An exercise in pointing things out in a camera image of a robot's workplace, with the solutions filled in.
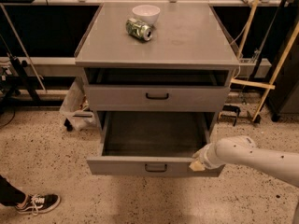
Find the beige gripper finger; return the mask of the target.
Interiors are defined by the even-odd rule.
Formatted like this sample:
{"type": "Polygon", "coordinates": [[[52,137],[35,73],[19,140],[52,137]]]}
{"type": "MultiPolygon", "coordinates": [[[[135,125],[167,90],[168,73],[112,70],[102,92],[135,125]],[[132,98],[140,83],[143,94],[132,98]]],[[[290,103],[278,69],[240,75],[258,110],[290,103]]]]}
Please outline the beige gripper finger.
{"type": "Polygon", "coordinates": [[[194,171],[194,172],[202,172],[205,171],[205,166],[200,162],[200,161],[193,161],[189,167],[194,171]]]}

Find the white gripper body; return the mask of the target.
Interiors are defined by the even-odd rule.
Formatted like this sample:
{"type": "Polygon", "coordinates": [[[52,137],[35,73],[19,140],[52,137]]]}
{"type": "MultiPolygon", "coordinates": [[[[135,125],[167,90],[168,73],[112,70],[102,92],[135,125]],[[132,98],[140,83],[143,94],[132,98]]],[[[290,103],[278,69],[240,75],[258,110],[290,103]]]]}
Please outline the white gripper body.
{"type": "Polygon", "coordinates": [[[206,169],[217,169],[225,164],[217,157],[215,145],[213,143],[207,144],[192,155],[192,161],[200,161],[206,169]]]}

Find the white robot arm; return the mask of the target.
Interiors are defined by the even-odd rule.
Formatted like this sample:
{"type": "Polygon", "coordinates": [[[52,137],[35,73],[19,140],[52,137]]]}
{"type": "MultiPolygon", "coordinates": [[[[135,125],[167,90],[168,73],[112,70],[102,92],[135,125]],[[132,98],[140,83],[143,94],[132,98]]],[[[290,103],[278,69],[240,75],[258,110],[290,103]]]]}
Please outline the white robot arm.
{"type": "Polygon", "coordinates": [[[225,164],[243,165],[299,187],[299,154],[257,148],[248,136],[222,138],[192,155],[189,167],[194,171],[217,169],[225,164]]]}

